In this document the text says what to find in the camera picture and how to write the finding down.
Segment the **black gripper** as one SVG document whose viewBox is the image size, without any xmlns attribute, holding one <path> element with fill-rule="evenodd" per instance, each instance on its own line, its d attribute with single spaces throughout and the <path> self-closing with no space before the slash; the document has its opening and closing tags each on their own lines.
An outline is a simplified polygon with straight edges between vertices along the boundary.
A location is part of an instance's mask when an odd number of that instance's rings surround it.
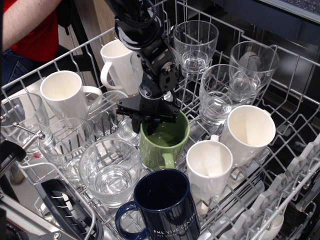
<svg viewBox="0 0 320 240">
<path fill-rule="evenodd" d="M 147 134 L 153 135 L 161 122 L 177 121 L 179 109 L 173 103 L 167 103 L 163 97 L 179 83 L 180 70 L 175 64 L 166 64 L 154 76 L 146 68 L 139 85 L 138 95 L 119 99 L 117 113 L 131 117 L 132 130 L 139 134 L 141 122 L 147 123 Z"/>
</svg>

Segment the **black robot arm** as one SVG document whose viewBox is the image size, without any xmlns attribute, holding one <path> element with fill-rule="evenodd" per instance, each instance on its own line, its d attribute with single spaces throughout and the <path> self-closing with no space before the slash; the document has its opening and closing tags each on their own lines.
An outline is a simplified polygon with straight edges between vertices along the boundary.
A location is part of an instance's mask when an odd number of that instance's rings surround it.
<svg viewBox="0 0 320 240">
<path fill-rule="evenodd" d="M 118 39 L 142 61 L 143 76 L 138 95 L 117 101 L 117 113 L 131 118 L 132 129 L 140 132 L 147 124 L 151 135 L 159 124 L 175 123 L 179 115 L 176 102 L 164 100 L 164 95 L 178 85 L 181 69 L 165 40 L 164 28 L 150 0 L 108 0 L 114 14 L 114 29 Z"/>
</svg>

